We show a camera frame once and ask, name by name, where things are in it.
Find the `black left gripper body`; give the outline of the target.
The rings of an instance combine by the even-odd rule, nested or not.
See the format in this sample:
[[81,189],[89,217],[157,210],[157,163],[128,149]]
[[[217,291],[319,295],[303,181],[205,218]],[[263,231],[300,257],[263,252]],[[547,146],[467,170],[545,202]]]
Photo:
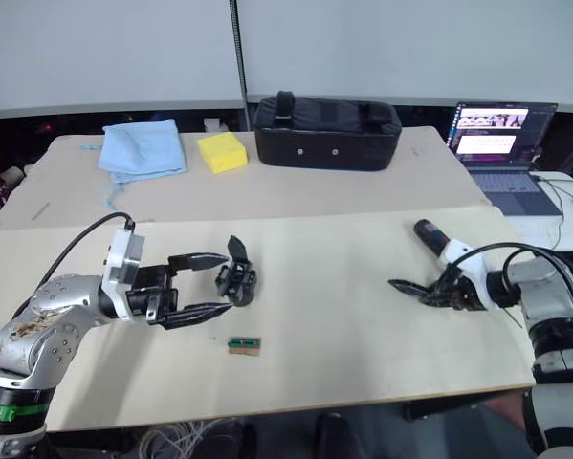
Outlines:
[[175,272],[168,265],[139,268],[131,288],[126,292],[129,309],[135,319],[150,325],[163,324],[177,311],[178,291],[172,287]]

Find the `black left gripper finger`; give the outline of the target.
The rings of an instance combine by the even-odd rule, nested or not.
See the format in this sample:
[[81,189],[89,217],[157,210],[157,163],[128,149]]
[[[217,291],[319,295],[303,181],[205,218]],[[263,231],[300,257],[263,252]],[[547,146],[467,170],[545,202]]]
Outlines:
[[223,254],[213,252],[194,252],[172,255],[167,259],[169,272],[176,274],[179,271],[204,271],[226,263],[229,258]]
[[160,325],[166,330],[197,325],[219,317],[232,308],[231,303],[199,303],[188,305],[182,310],[163,314]]

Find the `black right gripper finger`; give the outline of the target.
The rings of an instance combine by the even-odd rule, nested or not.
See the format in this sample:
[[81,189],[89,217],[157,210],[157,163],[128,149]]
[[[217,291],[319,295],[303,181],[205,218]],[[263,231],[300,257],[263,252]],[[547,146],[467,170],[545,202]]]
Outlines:
[[425,289],[421,295],[419,301],[430,307],[451,307],[452,300],[454,296],[454,288],[444,288],[444,289]]
[[405,295],[425,297],[430,293],[428,287],[404,279],[389,279],[387,283]]

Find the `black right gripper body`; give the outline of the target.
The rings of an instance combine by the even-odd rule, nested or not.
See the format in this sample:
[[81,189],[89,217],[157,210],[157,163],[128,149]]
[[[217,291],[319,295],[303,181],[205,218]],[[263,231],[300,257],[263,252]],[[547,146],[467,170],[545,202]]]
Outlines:
[[482,311],[473,282],[463,274],[454,274],[437,281],[438,306],[456,311]]

